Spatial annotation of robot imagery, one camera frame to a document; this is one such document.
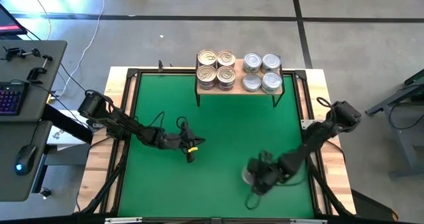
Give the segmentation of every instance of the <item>keyboard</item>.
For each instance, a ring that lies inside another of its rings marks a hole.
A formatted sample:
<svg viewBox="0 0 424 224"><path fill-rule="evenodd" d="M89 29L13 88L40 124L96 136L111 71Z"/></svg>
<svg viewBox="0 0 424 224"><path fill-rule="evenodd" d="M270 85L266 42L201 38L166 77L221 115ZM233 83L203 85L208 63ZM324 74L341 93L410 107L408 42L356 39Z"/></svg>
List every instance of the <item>keyboard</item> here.
<svg viewBox="0 0 424 224"><path fill-rule="evenodd" d="M19 115L28 83L0 82L0 115Z"/></svg>

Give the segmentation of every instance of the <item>wooden platform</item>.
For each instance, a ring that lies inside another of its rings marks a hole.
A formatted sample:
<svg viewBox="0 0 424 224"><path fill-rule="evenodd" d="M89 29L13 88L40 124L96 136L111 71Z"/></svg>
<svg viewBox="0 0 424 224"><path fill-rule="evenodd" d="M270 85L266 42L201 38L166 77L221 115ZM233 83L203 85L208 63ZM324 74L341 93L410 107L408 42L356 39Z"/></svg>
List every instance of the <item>wooden platform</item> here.
<svg viewBox="0 0 424 224"><path fill-rule="evenodd" d="M215 85L213 89L204 90L201 89L199 84L197 83L197 94L200 95L269 95L264 93L262 89L259 89L255 92L247 91L243 88L243 77L246 75L246 72L243 70L243 59L237 59L234 65L234 70L236 71L236 82L234 87L229 91L223 91L218 88L218 85ZM260 70L256 73L262 79L265 74L263 74ZM278 88L275 95L281 95L283 93L283 89Z"/></svg>
<svg viewBox="0 0 424 224"><path fill-rule="evenodd" d="M105 89L105 95L108 95L114 101L116 106L121 105L121 100L123 96L123 90L125 86L125 80L127 75L127 70L130 67L111 67L109 72L109 78L107 80L107 85ZM144 69L150 68L152 70L156 70L155 67L142 67ZM327 84L325 81L325 75L323 70L318 69L306 69L307 75L307 83L309 86L309 94L311 96L312 108L315 119L323 120L325 119L325 115L327 114L328 108L320 105L316 97L323 97L327 100L329 99L329 93L327 89ZM129 113L129 107L131 106L131 101L133 100L133 89L135 86L135 79L131 81L131 89L129 93L129 97L127 99L127 108L126 112ZM307 117L307 109L305 103L305 96L303 90L300 89L301 96L301 105L303 107L303 115ZM93 142L97 142L101 139L104 139L105 131L100 131L98 134L96 133ZM340 147L340 141L338 137L335 137L330 140ZM123 144L120 144L118 157L121 155ZM112 149L112 140L107 140L99 146L96 146L90 150L89 157L87 160L87 166L85 167L85 172L83 176L83 180L81 183L81 188L79 189L79 197L78 203L81 208L85 208L88 203L94 198L99 189L102 187L107 173L107 166L109 163L109 157ZM325 175L327 178L327 183L329 187L334 191L335 195L338 199L343 203L343 205L352 213L355 212L355 207L353 203L352 193L350 190L350 184L346 172L345 162L343 160L343 155L337 150L335 147L330 145L329 143L325 143L323 148L321 149ZM321 192L321 188L317 183L315 183L315 187L318 193L318 201L319 207L322 213L325 213L325 205L324 199ZM113 204L113 198L115 196L116 189L116 181L113 184L107 205L107 211L110 210Z"/></svg>

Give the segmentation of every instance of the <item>wooden table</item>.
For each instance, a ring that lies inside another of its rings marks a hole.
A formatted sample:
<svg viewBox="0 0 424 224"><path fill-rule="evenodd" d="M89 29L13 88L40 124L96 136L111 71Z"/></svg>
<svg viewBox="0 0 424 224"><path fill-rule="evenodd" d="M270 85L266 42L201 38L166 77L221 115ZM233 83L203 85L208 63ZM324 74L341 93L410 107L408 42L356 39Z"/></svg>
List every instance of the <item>wooden table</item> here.
<svg viewBox="0 0 424 224"><path fill-rule="evenodd" d="M128 68L150 68L153 70L157 69L155 67L111 67L105 89L105 95L112 98L114 104L117 107L121 105ZM327 114L328 108L320 105L317 102L316 97L323 97L327 100L330 100L327 84L325 81L324 71L318 69L306 69L305 72L307 75L307 83L309 86L309 94L311 97L312 109L315 119L323 120L325 119L325 115ZM135 79L131 81L130 85L130 92L127 99L126 108L127 113L129 113L131 102L133 100L132 98L134 87ZM301 97L301 104L303 107L303 116L307 117L308 114L306 109L305 95L302 89L299 90L299 93ZM93 143L104 138L105 131L101 130L95 134L93 138ZM330 141L336 144L337 146L340 146L340 140L338 137L335 137ZM109 139L90 150L78 196L78 203L82 209L88 205L88 203L94 198L94 196L104 184L107 173L107 167L109 164L109 158L111 156L112 143L113 141ZM119 145L117 157L121 156L122 147L123 142ZM327 142L323 145L323 148L321 149L321 154L323 157L325 176L329 187L350 212L356 213L352 193L350 190L350 184L346 172L346 166L343 160L343 155L340 153L339 150L337 150L332 145L329 145L329 143ZM113 198L115 197L116 182L117 181L115 181L109 192L107 211L111 209L113 204ZM317 183L315 183L315 186L317 190L319 208L323 213L325 213L325 204L321 188L318 186Z"/></svg>

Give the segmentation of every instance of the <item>wooden shelf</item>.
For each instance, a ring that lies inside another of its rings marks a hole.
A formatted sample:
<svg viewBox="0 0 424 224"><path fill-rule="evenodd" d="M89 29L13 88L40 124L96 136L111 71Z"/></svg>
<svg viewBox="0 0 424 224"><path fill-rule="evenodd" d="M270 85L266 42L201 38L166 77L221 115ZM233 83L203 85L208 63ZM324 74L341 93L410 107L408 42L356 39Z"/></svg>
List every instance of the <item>wooden shelf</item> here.
<svg viewBox="0 0 424 224"><path fill-rule="evenodd" d="M234 84L234 87L231 90L222 91L218 88L218 85L215 85L213 89L204 90L204 89L201 89L199 84L197 83L197 94L199 95L270 95L270 94L264 93L262 89L259 89L258 91L255 91L255 92L249 92L243 88L243 77L246 75L246 72L244 72L243 70L243 59L236 60L234 69L236 71L236 82ZM262 79L262 77L264 76L264 74L260 70L256 74L259 75L260 79ZM281 95L282 93L283 93L283 89L282 87L280 87L278 88L278 91L274 95Z"/></svg>

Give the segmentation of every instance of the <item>monitor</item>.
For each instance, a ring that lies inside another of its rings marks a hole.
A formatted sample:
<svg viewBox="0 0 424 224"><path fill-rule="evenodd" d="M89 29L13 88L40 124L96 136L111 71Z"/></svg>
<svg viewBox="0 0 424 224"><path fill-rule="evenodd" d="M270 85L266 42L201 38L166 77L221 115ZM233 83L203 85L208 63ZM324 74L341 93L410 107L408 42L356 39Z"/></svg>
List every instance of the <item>monitor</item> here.
<svg viewBox="0 0 424 224"><path fill-rule="evenodd" d="M0 5L0 36L21 34L27 34L26 28Z"/></svg>

